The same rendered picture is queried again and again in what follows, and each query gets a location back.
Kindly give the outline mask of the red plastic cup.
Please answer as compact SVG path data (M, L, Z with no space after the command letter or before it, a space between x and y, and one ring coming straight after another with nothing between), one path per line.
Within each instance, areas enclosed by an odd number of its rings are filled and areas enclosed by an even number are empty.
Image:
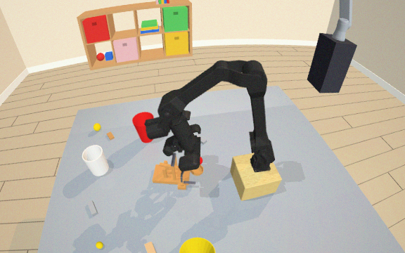
M144 143L149 143L149 142L153 141L153 140L150 140L147 137L146 127L145 127L145 120L146 119L152 119L152 118L154 118L152 113L142 112L142 113L139 113L139 114L135 115L133 117L133 120L132 120L132 122L133 122L133 124L134 124L134 126L135 126L135 128L136 128L136 130L137 130L137 132L139 134L140 139Z

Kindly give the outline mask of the white cup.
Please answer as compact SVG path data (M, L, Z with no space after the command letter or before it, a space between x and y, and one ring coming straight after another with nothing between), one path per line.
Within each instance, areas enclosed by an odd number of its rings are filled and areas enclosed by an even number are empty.
M83 152L82 159L95 176L102 176L108 171L109 165L99 145L92 145Z

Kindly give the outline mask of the yellow ball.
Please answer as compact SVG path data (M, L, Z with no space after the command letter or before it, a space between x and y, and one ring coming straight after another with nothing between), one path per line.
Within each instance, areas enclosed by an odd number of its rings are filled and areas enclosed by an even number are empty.
M103 247L103 243L100 242L100 241L97 242L97 243L96 243L96 247L99 248L99 249L102 248L102 247Z
M94 124L94 130L99 131L101 129L101 126L99 123Z

